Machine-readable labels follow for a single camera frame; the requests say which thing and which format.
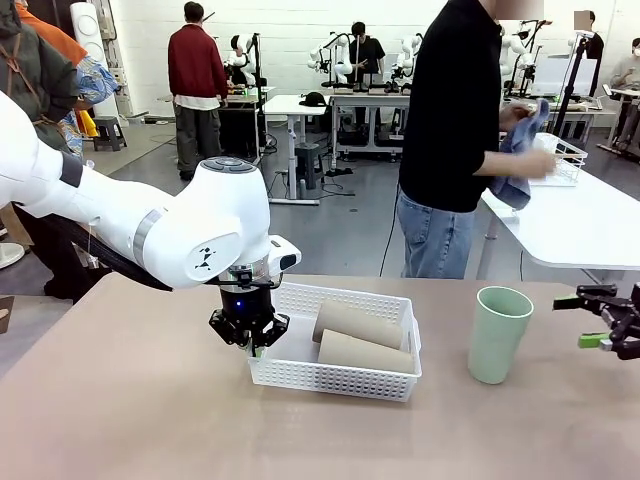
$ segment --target person in red jacket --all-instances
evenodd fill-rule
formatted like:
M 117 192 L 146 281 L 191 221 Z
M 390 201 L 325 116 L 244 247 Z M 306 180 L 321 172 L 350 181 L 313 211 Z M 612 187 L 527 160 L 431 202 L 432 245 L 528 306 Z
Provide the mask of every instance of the person in red jacket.
M 200 160 L 222 153 L 217 109 L 227 104 L 227 77 L 216 42 L 202 28 L 203 17 L 202 5 L 187 2 L 187 25 L 169 40 L 169 87 L 176 114 L 178 170 L 185 181 L 193 178 Z

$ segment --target black stool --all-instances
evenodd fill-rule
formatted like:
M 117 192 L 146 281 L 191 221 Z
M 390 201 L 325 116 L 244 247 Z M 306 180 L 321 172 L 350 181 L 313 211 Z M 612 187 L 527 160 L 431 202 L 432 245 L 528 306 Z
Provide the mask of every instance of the black stool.
M 316 158 L 320 145 L 317 143 L 301 143 L 296 146 L 296 158 L 298 159 L 296 176 L 298 179 L 304 178 L 307 190 L 315 190 L 318 178 L 324 176 L 322 162 L 320 162 L 319 172 L 316 172 Z
M 114 152 L 118 152 L 121 150 L 121 146 L 127 146 L 124 133 L 116 117 L 96 117 L 93 121 L 96 124 L 96 130 L 99 135 L 98 137 L 93 137 L 93 148 L 96 152 L 99 147 L 111 147 Z

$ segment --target cup rim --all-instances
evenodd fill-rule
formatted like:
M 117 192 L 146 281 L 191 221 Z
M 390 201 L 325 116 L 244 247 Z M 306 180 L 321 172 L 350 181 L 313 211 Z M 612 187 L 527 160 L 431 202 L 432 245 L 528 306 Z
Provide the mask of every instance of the cup rim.
M 496 312 L 494 309 L 489 308 L 482 300 L 480 300 L 480 295 L 482 295 L 482 292 L 484 292 L 485 290 L 508 290 L 510 292 L 517 293 L 522 298 L 524 298 L 527 302 L 529 302 L 529 306 L 531 308 L 529 309 L 529 311 L 527 313 L 525 313 L 523 315 L 507 315 L 506 313 Z M 509 288 L 509 287 L 489 286 L 489 287 L 481 288 L 480 290 L 478 290 L 478 293 L 476 294 L 476 299 L 478 300 L 478 303 L 482 306 L 482 308 L 484 308 L 485 310 L 487 310 L 487 311 L 489 311 L 491 313 L 494 313 L 496 315 L 504 317 L 504 318 L 513 318 L 513 319 L 527 318 L 527 317 L 533 315 L 533 312 L 535 310 L 535 305 L 533 304 L 533 302 L 531 301 L 531 299 L 529 297 L 527 297 L 524 293 L 519 292 L 518 290 L 516 290 L 514 288 Z

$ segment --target red jacket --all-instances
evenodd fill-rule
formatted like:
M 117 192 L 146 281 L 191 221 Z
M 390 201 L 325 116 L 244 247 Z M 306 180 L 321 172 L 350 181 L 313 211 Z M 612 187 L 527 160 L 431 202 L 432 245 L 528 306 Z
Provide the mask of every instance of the red jacket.
M 227 76 L 218 47 L 202 27 L 188 24 L 171 35 L 169 87 L 173 95 L 227 97 Z

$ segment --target human hand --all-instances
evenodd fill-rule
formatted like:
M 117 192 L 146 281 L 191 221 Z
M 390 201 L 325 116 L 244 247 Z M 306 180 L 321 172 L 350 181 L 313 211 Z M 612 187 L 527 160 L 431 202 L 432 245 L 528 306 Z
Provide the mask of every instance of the human hand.
M 529 117 L 532 113 L 533 110 L 524 103 L 509 103 L 500 111 L 500 131 L 510 132 L 520 120 Z
M 556 158 L 544 150 L 529 150 L 514 159 L 513 175 L 520 178 L 544 178 L 556 169 Z

